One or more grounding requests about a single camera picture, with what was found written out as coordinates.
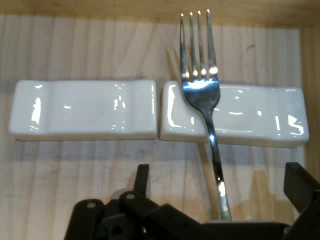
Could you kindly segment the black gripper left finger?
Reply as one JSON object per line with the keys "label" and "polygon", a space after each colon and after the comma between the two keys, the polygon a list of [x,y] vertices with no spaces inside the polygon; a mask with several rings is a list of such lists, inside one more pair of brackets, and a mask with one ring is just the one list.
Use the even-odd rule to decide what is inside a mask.
{"label": "black gripper left finger", "polygon": [[200,224],[147,197],[149,165],[140,164],[132,190],[107,204],[85,199],[73,207],[66,240],[195,240]]}

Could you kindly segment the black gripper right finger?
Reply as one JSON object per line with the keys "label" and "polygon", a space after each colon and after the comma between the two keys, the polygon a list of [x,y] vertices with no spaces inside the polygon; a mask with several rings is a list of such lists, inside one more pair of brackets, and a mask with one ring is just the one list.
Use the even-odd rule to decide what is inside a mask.
{"label": "black gripper right finger", "polygon": [[320,183],[298,162],[287,162],[283,190],[299,213],[283,238],[285,240],[318,240],[320,238]]}

